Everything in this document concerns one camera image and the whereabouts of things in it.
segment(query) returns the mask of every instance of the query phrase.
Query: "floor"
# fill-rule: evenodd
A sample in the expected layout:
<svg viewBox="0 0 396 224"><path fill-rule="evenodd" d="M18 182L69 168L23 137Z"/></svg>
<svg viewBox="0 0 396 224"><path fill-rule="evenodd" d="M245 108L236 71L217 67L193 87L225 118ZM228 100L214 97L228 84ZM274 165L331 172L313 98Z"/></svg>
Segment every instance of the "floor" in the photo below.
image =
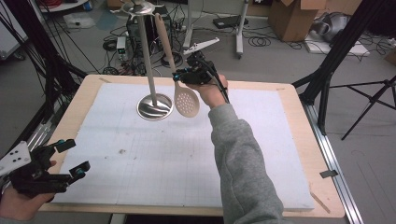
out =
<svg viewBox="0 0 396 224"><path fill-rule="evenodd" d="M72 30L70 36L85 53L99 71L107 65L106 51L102 48L103 39L110 31L125 24L126 18L116 16L106 10L106 3L94 2L94 10L88 12L96 24L89 29ZM72 9L63 14L80 11ZM269 33L265 18L248 18L244 38L244 54L239 60L235 55L235 31L224 33L213 32L204 28L216 30L212 20L216 16L203 14L196 21L192 42L203 42L218 37L220 42L203 50L208 60L214 62L219 73L230 80L292 83L313 73L323 59L323 54L308 53L305 46L289 45L273 38L268 46L253 47L251 43L259 44L251 32ZM89 73L97 73L79 52L74 44L61 34L68 56L72 64ZM370 51L368 57L361 60L355 56L347 56L336 70L332 85L382 81L391 79L396 74L396 67L386 62L383 53L376 51L376 42L369 45L362 43ZM113 60L112 66L118 67L118 60ZM43 91L40 82L29 60L18 61L9 58L0 62L0 152L6 153L23 128L43 104ZM154 76L170 77L170 71L163 66L156 67ZM383 85L368 85L359 87L367 94L375 94ZM388 90L381 100L393 105L393 96ZM367 98L347 88L331 89L326 118L326 131L330 138L335 156L339 161L346 182L359 208L364 223L394 223L396 219L396 175L394 174L396 152L396 114L390 108L375 104L369 113L361 120L353 132L342 141L341 137L355 122L363 109L368 105ZM108 223L110 214L87 213L40 213L35 223ZM348 223L346 218L297 218L290 217L295 223Z"/></svg>

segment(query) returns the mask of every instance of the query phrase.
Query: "wooden table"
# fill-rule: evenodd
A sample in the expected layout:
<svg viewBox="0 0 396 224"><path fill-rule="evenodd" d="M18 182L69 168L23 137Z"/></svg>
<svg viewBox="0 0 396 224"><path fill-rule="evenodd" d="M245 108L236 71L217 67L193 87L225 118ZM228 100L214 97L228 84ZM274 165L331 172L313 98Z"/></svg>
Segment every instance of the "wooden table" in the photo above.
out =
<svg viewBox="0 0 396 224"><path fill-rule="evenodd" d="M172 78L155 77L156 85L173 86ZM115 77L89 75L83 83L70 106L67 108L61 122L57 126L49 143L59 139L74 139L80 125L87 115L103 83L148 84L146 77ZM229 81L229 89L248 89L277 91L280 95L285 114L289 122L295 146L298 150L302 166L309 184L315 209L309 212L284 212L285 217L343 217L345 210L341 204L332 179L322 178L319 173L328 170L321 155L317 140L312 132L298 94L290 84ZM52 173L59 173L66 153L55 154L53 159L58 163L51 168ZM136 206L110 204L76 204L47 203L40 211L63 212L99 212L121 214L155 214L182 216L222 216L221 208L203 207L167 207L167 206Z"/></svg>

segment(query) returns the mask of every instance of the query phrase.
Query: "hand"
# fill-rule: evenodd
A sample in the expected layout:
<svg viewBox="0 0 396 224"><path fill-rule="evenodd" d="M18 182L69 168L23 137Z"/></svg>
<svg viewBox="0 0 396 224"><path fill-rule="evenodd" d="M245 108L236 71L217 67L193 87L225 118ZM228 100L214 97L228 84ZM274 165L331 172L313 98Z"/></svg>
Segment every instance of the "hand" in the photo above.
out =
<svg viewBox="0 0 396 224"><path fill-rule="evenodd" d="M0 217L14 219L18 221L28 221L35 217L38 209L44 203L53 198L54 193L39 194L34 198L29 198L23 194L19 194L11 186L4 191L0 202Z"/></svg>
<svg viewBox="0 0 396 224"><path fill-rule="evenodd" d="M219 75L219 78L224 88L228 88L228 81L225 76ZM226 104L224 97L221 94L219 87L215 84L214 80L211 80L205 85L187 84L186 86L190 87L195 91L198 91L204 103L207 104L211 109L216 106Z"/></svg>

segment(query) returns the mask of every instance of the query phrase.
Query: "gray sweatshirt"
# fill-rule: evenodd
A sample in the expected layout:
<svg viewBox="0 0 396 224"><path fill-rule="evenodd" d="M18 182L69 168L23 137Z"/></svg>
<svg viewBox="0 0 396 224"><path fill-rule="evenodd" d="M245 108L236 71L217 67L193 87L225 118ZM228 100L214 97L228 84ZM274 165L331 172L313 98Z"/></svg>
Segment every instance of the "gray sweatshirt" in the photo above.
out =
<svg viewBox="0 0 396 224"><path fill-rule="evenodd" d="M225 224L290 224L283 219L283 204L265 173L260 146L250 125L238 119L232 105L209 112L212 142L218 166ZM31 224L0 218L1 224Z"/></svg>

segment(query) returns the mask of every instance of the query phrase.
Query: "white slotted spoon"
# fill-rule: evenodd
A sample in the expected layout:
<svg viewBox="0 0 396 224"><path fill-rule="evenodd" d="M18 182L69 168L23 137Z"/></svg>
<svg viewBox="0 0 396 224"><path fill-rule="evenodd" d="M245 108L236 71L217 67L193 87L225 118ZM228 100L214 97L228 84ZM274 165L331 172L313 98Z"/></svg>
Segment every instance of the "white slotted spoon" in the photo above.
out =
<svg viewBox="0 0 396 224"><path fill-rule="evenodd" d="M169 44L168 34L166 33L165 24L160 14L155 14L155 25L157 33L163 43L163 50L166 54L166 59L173 73L176 72L175 62L172 55L171 46ZM189 88L180 87L178 82L175 82L175 107L182 116L193 118L199 111L199 99L195 92Z"/></svg>

